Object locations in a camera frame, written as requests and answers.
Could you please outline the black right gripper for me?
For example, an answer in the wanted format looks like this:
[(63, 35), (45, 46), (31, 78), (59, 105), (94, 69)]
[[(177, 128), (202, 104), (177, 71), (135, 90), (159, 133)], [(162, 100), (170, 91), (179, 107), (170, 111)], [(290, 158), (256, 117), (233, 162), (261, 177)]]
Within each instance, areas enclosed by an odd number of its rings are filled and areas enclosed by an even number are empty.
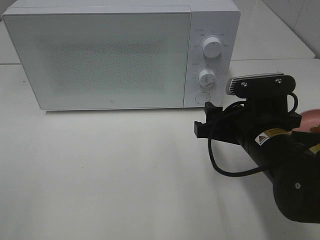
[(288, 110), (288, 97), (246, 99), (228, 107), (204, 105), (205, 123), (194, 122), (198, 139), (212, 139), (235, 145), (255, 139), (270, 129), (287, 132), (300, 126), (302, 117), (296, 113), (298, 98), (293, 96), (293, 107)]

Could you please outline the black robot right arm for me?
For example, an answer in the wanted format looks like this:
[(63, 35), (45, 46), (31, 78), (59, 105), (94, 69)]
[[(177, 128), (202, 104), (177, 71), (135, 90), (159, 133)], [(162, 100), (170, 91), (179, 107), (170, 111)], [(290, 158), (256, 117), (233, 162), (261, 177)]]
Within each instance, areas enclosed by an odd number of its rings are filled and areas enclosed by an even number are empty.
[[(301, 117), (288, 110), (286, 96), (248, 98), (228, 107), (204, 105), (205, 123), (195, 122), (197, 138), (207, 139), (208, 154), (215, 171), (238, 178), (264, 173), (272, 182), (279, 211), (289, 220), (317, 224), (320, 221), (320, 155), (312, 152), (320, 139), (299, 138), (294, 132)], [(211, 141), (241, 146), (256, 167), (229, 172), (214, 158)]]

